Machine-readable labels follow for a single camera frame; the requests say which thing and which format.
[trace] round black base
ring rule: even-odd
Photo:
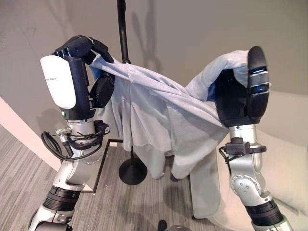
[[[120,179],[128,185],[141,183],[148,173],[148,169],[139,158],[128,159],[119,168]]]

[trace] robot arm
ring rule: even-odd
[[[56,130],[67,154],[48,132],[42,133],[45,146],[63,162],[45,202],[30,221],[29,231],[72,231],[68,223],[80,192],[93,174],[92,164],[100,158],[103,136],[109,133],[108,125],[93,117],[95,108],[105,107],[111,98],[115,77],[102,71],[88,92],[85,63],[92,63],[93,51],[113,63],[105,45],[85,36],[72,37],[41,59],[52,99],[67,121],[67,127]]]
[[[218,116],[230,131],[231,142],[219,151],[229,166],[232,190],[256,231],[292,231],[260,172],[266,147],[257,142],[256,124],[266,110],[270,86],[261,48],[253,47],[248,53],[247,88],[235,79],[232,69],[223,70],[214,84]]]

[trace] gray wall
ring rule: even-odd
[[[260,45],[272,89],[308,95],[307,0],[127,0],[131,61],[186,85],[217,56]],[[0,94],[39,134],[64,120],[39,59],[73,35],[121,60],[116,0],[0,0]]]

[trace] black bracket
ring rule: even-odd
[[[234,137],[231,142],[226,144],[225,151],[227,154],[240,157],[247,154],[266,152],[266,146],[251,148],[249,142],[244,142],[240,137]]]

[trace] gray carpet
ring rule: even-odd
[[[45,200],[56,172],[0,126],[0,231],[25,231]],[[207,219],[192,220],[189,180],[170,180],[171,159],[159,180],[148,175],[128,186],[118,177],[129,153],[110,147],[95,195],[82,193],[71,225],[75,231],[156,231],[159,220],[193,231],[224,231]]]

